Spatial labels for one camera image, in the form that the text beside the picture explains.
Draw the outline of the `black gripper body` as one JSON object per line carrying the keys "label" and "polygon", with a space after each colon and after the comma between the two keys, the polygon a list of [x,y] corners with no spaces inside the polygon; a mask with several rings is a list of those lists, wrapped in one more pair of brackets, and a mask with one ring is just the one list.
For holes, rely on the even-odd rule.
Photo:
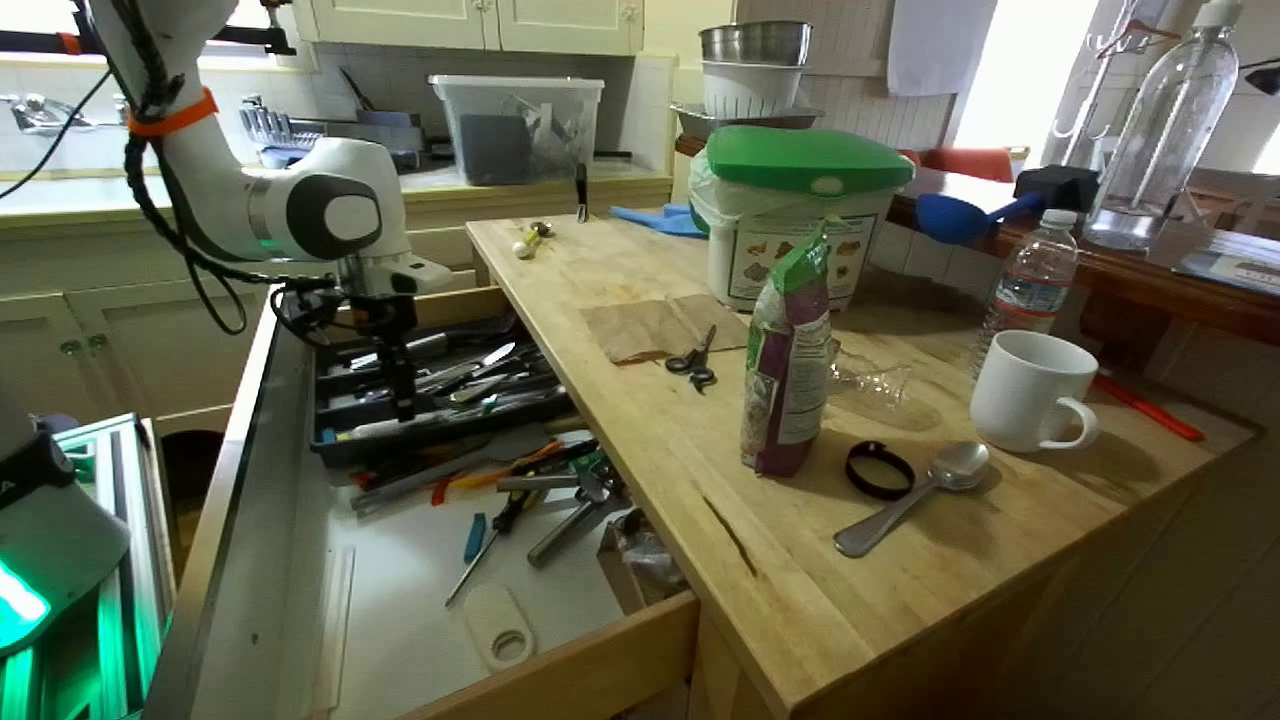
{"label": "black gripper body", "polygon": [[414,304],[409,295],[361,298],[341,291],[316,295],[321,343],[354,343],[354,338],[400,338],[414,329]]}

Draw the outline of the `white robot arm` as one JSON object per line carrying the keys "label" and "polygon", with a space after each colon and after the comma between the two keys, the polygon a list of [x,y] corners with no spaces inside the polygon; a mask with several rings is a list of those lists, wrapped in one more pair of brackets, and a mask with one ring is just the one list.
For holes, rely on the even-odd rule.
{"label": "white robot arm", "polygon": [[409,245],[391,153],[371,138],[321,134],[286,167],[237,158],[205,45],[237,0],[88,0],[109,72],[129,100],[122,174],[146,222],[188,268],[244,285],[332,287],[361,336],[374,338],[400,420],[414,409],[405,336],[414,295],[448,273]]}

